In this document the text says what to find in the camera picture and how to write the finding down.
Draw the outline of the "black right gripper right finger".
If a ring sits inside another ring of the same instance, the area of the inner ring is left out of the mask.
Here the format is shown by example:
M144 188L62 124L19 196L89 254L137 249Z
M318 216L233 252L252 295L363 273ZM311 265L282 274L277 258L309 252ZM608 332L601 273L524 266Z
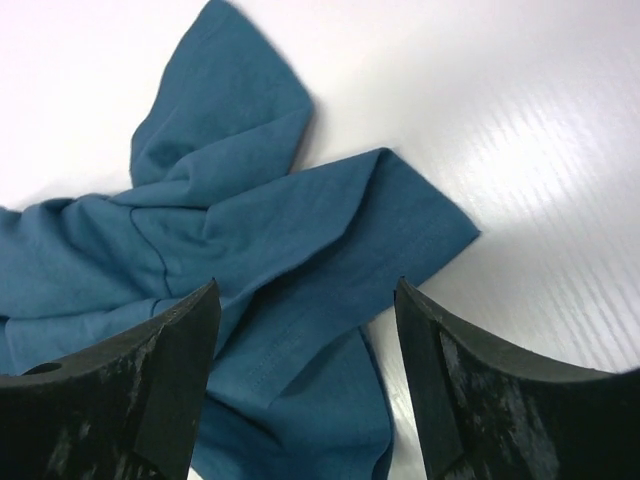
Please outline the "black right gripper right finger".
M635 479L639 373L608 373L519 347L405 280L397 331L431 479Z

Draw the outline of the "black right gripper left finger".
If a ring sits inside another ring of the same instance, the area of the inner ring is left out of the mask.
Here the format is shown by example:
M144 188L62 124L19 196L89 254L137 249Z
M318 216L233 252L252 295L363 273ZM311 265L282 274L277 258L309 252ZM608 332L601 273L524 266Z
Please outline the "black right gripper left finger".
M2 376L2 478L186 478L220 318L210 281L125 332Z

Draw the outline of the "teal blue t shirt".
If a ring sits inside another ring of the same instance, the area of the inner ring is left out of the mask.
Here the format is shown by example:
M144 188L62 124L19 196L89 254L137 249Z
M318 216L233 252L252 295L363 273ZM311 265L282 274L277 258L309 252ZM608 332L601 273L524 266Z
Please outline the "teal blue t shirt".
M1 369L18 374L210 280L222 319L192 464L205 479L384 479L366 324L478 235L393 151L291 164L312 116L287 63L209 2L132 139L132 186L1 213Z

